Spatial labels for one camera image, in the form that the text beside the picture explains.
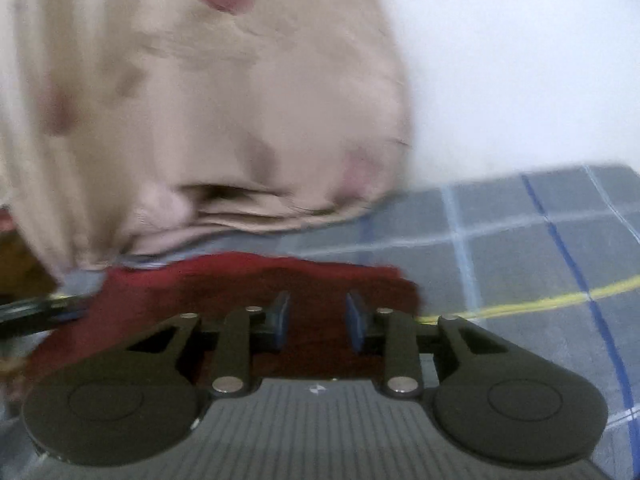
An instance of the red fabric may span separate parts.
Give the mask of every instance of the red fabric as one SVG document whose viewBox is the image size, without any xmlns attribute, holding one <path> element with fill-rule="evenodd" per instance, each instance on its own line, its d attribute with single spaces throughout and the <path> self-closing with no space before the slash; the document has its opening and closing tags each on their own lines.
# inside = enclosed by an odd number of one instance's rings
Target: red fabric
<svg viewBox="0 0 640 480">
<path fill-rule="evenodd" d="M 182 312 L 222 318 L 235 308 L 268 306 L 281 290 L 292 299 L 287 346 L 279 356 L 257 356 L 257 375 L 376 375 L 380 360 L 357 357 L 349 346 L 344 297 L 354 288 L 372 307 L 411 314 L 418 307 L 414 284 L 392 267 L 224 253 L 158 270 L 113 268 L 88 314 L 47 338 L 32 354 L 27 375 L 41 377 Z"/>
<path fill-rule="evenodd" d="M 14 219 L 5 207 L 0 207 L 0 233 L 10 233 L 15 231 Z"/>
</svg>

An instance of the crumpled beige fabric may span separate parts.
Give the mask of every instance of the crumpled beige fabric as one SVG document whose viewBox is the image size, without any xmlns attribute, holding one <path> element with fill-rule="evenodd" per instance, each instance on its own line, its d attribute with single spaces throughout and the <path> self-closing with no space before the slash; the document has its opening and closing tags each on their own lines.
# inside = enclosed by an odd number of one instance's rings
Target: crumpled beige fabric
<svg viewBox="0 0 640 480">
<path fill-rule="evenodd" d="M 325 224 L 396 186 L 408 106 L 378 0 L 256 0 L 237 16 L 200 0 L 104 0 L 90 30 L 77 17 L 86 1 L 37 16 L 15 6 L 18 47 L 29 34 L 44 45 L 18 52 L 16 77 L 46 81 L 22 96 L 39 117 L 27 128 L 38 149 L 20 142 L 22 152 L 56 156 L 32 174 L 5 167 L 22 173 L 9 178 L 23 190 L 12 194 L 18 223 L 43 213 L 26 185 L 54 188 L 46 207 L 64 229 L 54 243 L 41 226 L 27 236 L 46 262 L 100 266 L 230 228 Z M 27 62 L 38 67 L 29 77 Z M 53 115 L 51 100 L 64 104 Z"/>
</svg>

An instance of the silver rivet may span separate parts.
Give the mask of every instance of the silver rivet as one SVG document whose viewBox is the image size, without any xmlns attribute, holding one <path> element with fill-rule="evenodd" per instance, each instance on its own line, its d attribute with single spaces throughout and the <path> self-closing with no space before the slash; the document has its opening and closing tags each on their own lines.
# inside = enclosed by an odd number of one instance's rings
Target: silver rivet
<svg viewBox="0 0 640 480">
<path fill-rule="evenodd" d="M 218 377 L 211 383 L 213 389 L 221 394 L 234 394 L 244 387 L 242 379 L 233 376 Z"/>
<path fill-rule="evenodd" d="M 386 385 L 396 394 L 409 394 L 418 389 L 418 381 L 411 377 L 391 377 Z"/>
</svg>

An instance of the plaid fabric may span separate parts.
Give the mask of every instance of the plaid fabric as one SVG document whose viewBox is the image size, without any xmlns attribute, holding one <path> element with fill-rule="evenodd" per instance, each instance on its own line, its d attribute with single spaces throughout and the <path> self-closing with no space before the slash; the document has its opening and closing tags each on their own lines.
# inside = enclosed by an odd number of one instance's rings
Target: plaid fabric
<svg viewBox="0 0 640 480">
<path fill-rule="evenodd" d="M 594 459 L 615 479 L 640 475 L 640 177 L 631 169 L 412 192 L 343 224 L 233 233 L 122 263 L 148 269 L 230 250 L 399 267 L 420 287 L 424 322 L 461 314 L 599 387 L 610 417 Z M 99 274 L 76 273 L 65 290 L 99 283 Z M 428 356 L 424 370 L 433 381 Z"/>
</svg>

